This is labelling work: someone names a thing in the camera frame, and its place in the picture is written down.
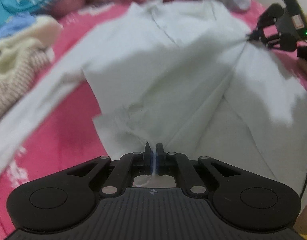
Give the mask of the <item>right hand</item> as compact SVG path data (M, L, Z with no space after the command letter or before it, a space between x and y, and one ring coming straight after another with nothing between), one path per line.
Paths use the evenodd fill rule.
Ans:
M297 48L298 66L307 76L307 46Z

